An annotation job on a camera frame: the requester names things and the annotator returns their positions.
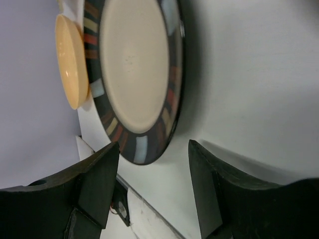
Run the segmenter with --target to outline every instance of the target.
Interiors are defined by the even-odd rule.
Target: black rim
[[[99,26],[105,1],[85,0],[84,6],[84,48],[92,96],[104,130],[112,142],[119,142],[121,155],[134,164],[150,164],[166,150],[175,131],[180,112],[183,88],[184,28],[179,5],[176,1],[157,0],[165,21],[168,40],[168,87],[165,102],[156,123],[144,133],[134,133],[117,118],[103,84],[99,55]],[[175,15],[175,18],[173,17],[172,21],[172,16],[169,14],[174,11],[178,14]]]

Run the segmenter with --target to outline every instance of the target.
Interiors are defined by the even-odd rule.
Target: gray wall
[[[27,185],[79,160],[76,111],[56,53],[55,0],[0,2],[0,188]]]

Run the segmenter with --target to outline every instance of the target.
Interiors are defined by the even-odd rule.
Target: black object
[[[0,238],[99,239],[119,162],[111,143],[61,172],[0,190]]]
[[[102,74],[99,53],[100,48],[103,48],[103,42],[100,41],[99,28],[103,8],[108,1],[84,1],[84,22],[92,21],[98,28],[92,30],[84,24],[86,68],[94,103],[109,139],[112,142],[118,141],[121,155],[138,165],[153,163],[166,150],[177,125],[183,91],[185,32],[179,3],[177,0],[156,1],[166,26],[169,53],[168,85],[165,101],[162,103],[161,112],[156,122],[143,133],[135,133],[125,127],[117,117],[103,83],[105,76]]]
[[[318,238],[319,179],[289,185],[265,182],[194,140],[188,154],[203,239]]]
[[[127,227],[130,226],[130,212],[128,204],[128,188],[116,180],[111,207],[117,212]]]

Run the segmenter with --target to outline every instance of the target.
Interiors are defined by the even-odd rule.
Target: yellow stripe
[[[162,114],[162,119],[164,121],[164,124],[165,124],[165,128],[166,128],[166,136],[169,135],[170,133],[170,130],[171,130],[171,126],[172,126],[172,121],[170,119],[170,116],[169,116],[169,113],[167,111],[166,108],[164,108],[163,110],[163,114]]]
[[[109,127],[107,128],[107,130],[106,130],[106,133],[107,133],[108,135],[110,135],[110,134],[113,132],[113,130],[115,129],[115,127],[116,127],[117,124],[118,124],[118,121],[116,120],[116,118],[113,118],[113,120],[112,120],[110,126],[109,126]]]
[[[95,23],[94,21],[88,19],[88,18],[84,18],[84,27],[94,31],[94,32],[98,32],[98,25],[97,23]]]

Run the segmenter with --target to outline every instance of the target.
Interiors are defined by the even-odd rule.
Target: yellow bowl
[[[56,53],[66,98],[73,109],[86,100],[89,89],[82,37],[75,23],[60,14],[55,22]]]

